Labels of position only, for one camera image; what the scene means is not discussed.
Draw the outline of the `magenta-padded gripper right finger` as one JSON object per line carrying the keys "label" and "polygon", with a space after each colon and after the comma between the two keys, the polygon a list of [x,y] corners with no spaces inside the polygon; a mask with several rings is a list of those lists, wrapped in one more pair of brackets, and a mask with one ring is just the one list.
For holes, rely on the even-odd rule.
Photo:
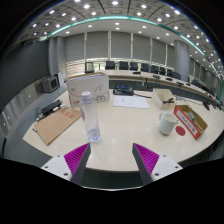
{"label": "magenta-padded gripper right finger", "polygon": [[182,169],[182,167],[168,155],[159,155],[137,143],[133,144],[132,154],[136,160],[144,185],[164,178]]}

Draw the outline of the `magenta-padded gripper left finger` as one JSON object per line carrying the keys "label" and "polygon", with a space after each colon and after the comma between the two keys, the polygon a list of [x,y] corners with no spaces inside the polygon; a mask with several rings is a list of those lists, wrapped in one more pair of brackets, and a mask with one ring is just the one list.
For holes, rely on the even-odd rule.
{"label": "magenta-padded gripper left finger", "polygon": [[52,157],[42,166],[42,169],[80,185],[90,153],[91,147],[87,143],[65,155]]}

